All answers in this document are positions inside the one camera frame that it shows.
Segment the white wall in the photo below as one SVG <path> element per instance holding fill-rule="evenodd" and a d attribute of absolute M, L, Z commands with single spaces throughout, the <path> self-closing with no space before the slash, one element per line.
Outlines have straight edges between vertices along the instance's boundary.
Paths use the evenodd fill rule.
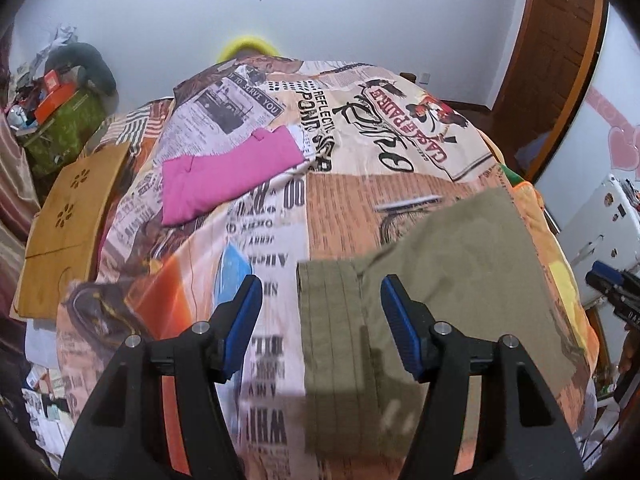
<path fill-rule="evenodd" d="M 486 106 L 493 109 L 495 100 L 498 98 L 500 87 L 504 81 L 504 76 L 509 68 L 511 62 L 511 54 L 513 54 L 513 47 L 516 45 L 518 39 L 518 33 L 520 31 L 520 24 L 522 23 L 522 16 L 524 15 L 524 7 L 527 0 L 513 0 L 513 13 L 511 15 L 511 23 L 509 30 L 507 31 L 507 37 L 504 40 L 504 49 L 502 50 L 502 57 L 498 63 L 498 68 L 495 71 L 494 80 L 492 81 L 491 88 L 489 88 L 486 97 Z"/>
<path fill-rule="evenodd" d="M 31 59 L 57 23 L 78 26 L 113 70 L 120 110 L 160 96 L 255 34 L 283 56 L 361 60 L 430 72 L 444 99 L 484 104 L 513 49 L 521 0 L 27 0 L 10 67 Z"/>
<path fill-rule="evenodd" d="M 609 7 L 600 58 L 591 84 L 631 124 L 640 124 L 640 50 L 613 6 Z M 560 228 L 567 225 L 607 173 L 631 181 L 636 179 L 635 173 L 611 169 L 610 128 L 591 105 L 583 102 L 556 154 L 536 183 Z"/>

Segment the khaki fabric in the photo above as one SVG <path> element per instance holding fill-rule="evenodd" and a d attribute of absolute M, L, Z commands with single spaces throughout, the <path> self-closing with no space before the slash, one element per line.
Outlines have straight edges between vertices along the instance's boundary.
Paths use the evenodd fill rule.
<path fill-rule="evenodd" d="M 397 274 L 412 299 L 465 335 L 495 341 L 515 334 L 555 396 L 575 373 L 562 353 L 555 307 L 531 236 L 503 189 L 433 212 L 369 256 L 300 263 L 298 274 L 305 387 L 313 399 L 307 445 L 316 452 L 396 457 L 411 444 L 427 386 L 404 371 L 386 323 L 380 283 L 388 274 Z M 360 375 L 348 365 L 362 367 Z M 374 388 L 363 390 L 371 371 Z M 350 394 L 359 401 L 358 423 L 344 415 Z M 477 434 L 479 400 L 480 381 L 473 378 L 463 441 Z M 367 435 L 370 446 L 353 434 L 365 425 L 376 431 L 376 439 Z M 354 442 L 360 442 L 358 453 Z"/>

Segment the green box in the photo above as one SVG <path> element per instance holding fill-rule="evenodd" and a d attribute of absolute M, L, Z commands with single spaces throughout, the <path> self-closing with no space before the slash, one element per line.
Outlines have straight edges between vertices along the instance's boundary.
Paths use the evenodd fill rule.
<path fill-rule="evenodd" d="M 38 197 L 49 193 L 56 176 L 78 158 L 106 114 L 94 93 L 79 89 L 32 134 L 17 137 L 27 152 Z"/>

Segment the bed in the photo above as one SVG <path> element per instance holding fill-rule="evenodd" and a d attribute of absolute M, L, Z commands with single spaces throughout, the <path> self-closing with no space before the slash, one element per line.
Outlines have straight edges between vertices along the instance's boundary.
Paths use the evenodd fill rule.
<path fill-rule="evenodd" d="M 208 118 L 196 113 L 203 96 L 210 99 Z M 308 163 L 184 225 L 162 226 L 163 161 L 224 152 L 258 126 L 281 125 L 302 132 Z M 201 72 L 179 84 L 173 98 L 108 119 L 81 156 L 126 141 L 130 162 L 106 215 L 98 277 L 71 284 L 58 309 L 58 359 L 75 420 L 127 335 L 172 337 L 210 316 L 215 276 L 232 243 L 264 289 L 242 375 L 219 388 L 247 477 L 396 478 L 401 458 L 319 458 L 305 449 L 304 414 L 287 402 L 305 396 L 296 263 L 361 256 L 398 240 L 425 214 L 418 208 L 400 218 L 380 205 L 437 196 L 437 207 L 447 207 L 501 187 L 530 233 L 562 352 L 575 366 L 557 400 L 577 427 L 598 342 L 542 198 L 530 183 L 510 179 L 491 141 L 434 96 L 368 64 L 249 57 Z M 259 349 L 275 340 L 286 351 L 265 360 Z M 277 394 L 252 395 L 251 378 L 260 374 L 277 380 Z M 169 380 L 163 391 L 172 464 L 188 471 Z M 284 442 L 251 439 L 248 414 L 263 406 L 283 413 Z M 459 470 L 470 466 L 473 452 L 473 439 L 466 439 Z"/>

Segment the flower cutout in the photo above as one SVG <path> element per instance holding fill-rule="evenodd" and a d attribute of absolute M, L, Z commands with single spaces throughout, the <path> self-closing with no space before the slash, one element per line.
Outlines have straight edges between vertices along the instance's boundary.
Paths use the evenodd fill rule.
<path fill-rule="evenodd" d="M 74 205 L 65 204 L 65 208 L 58 213 L 58 220 L 56 221 L 56 227 L 61 229 L 65 226 L 65 221 L 69 220 L 73 214 Z"/>
<path fill-rule="evenodd" d="M 80 173 L 78 173 L 75 177 L 73 182 L 71 183 L 71 187 L 73 189 L 78 189 L 78 186 L 80 186 L 81 182 L 84 182 L 85 180 L 87 180 L 87 177 L 89 176 L 89 171 L 90 170 L 82 170 Z"/>

